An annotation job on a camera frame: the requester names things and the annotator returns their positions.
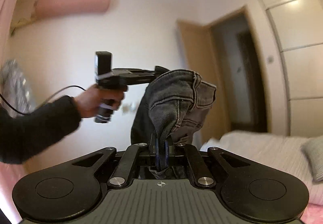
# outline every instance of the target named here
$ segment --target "black sleeve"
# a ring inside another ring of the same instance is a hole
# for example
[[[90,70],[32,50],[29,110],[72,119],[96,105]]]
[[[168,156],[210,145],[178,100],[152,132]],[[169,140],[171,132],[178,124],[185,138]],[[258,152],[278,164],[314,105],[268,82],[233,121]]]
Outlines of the black sleeve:
[[[17,118],[11,118],[0,105],[0,161],[21,164],[75,131],[80,121],[69,96]]]

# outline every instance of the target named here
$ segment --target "black cable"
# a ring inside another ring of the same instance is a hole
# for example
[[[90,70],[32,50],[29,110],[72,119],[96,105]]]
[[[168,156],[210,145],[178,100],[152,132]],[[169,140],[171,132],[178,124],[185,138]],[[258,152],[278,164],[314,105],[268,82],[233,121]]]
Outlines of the black cable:
[[[56,96],[57,94],[59,94],[60,92],[68,89],[68,88],[71,88],[71,87],[76,87],[76,88],[80,88],[82,89],[83,91],[86,91],[83,87],[81,86],[78,86],[78,85],[70,85],[70,86],[67,86],[67,87],[64,87],[63,89],[60,89],[59,91],[57,91],[56,93],[52,94],[50,97],[48,97],[39,107],[42,107],[44,106],[45,104],[47,104],[49,102],[49,100],[51,98],[53,98],[54,96]],[[14,110],[16,113],[19,113],[21,115],[29,115],[30,113],[22,113],[20,111],[18,111],[16,108],[14,108],[10,103],[8,103],[8,101],[2,96],[2,94],[0,94],[0,98],[12,109]]]

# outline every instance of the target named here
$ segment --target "white bedsheet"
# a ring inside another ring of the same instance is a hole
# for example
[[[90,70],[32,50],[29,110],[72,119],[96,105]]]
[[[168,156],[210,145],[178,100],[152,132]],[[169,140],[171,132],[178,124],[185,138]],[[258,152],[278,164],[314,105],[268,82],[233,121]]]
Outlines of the white bedsheet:
[[[266,166],[289,173],[307,186],[309,202],[323,205],[323,182],[313,182],[311,170],[301,146],[309,139],[304,137],[284,137],[272,134],[233,131],[219,141],[211,139],[201,148],[217,146]]]

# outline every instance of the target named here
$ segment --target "human hand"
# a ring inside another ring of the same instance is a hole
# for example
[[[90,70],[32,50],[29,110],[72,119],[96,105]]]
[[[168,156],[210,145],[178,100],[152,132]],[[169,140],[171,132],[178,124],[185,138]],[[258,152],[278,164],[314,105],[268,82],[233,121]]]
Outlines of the human hand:
[[[103,100],[114,100],[113,110],[118,110],[127,87],[120,90],[98,89],[97,85],[92,85],[86,91],[74,98],[77,110],[82,118],[96,116],[100,104]]]

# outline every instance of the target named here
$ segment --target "pink curtain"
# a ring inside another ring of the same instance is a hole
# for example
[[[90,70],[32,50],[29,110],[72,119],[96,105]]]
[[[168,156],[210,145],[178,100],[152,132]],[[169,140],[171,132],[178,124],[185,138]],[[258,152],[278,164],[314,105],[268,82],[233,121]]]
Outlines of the pink curtain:
[[[0,59],[3,59],[4,46],[9,36],[12,14],[17,0],[0,0]],[[11,221],[17,224],[21,217],[12,201],[12,189],[17,181],[25,176],[22,165],[9,165],[0,162],[0,209]]]

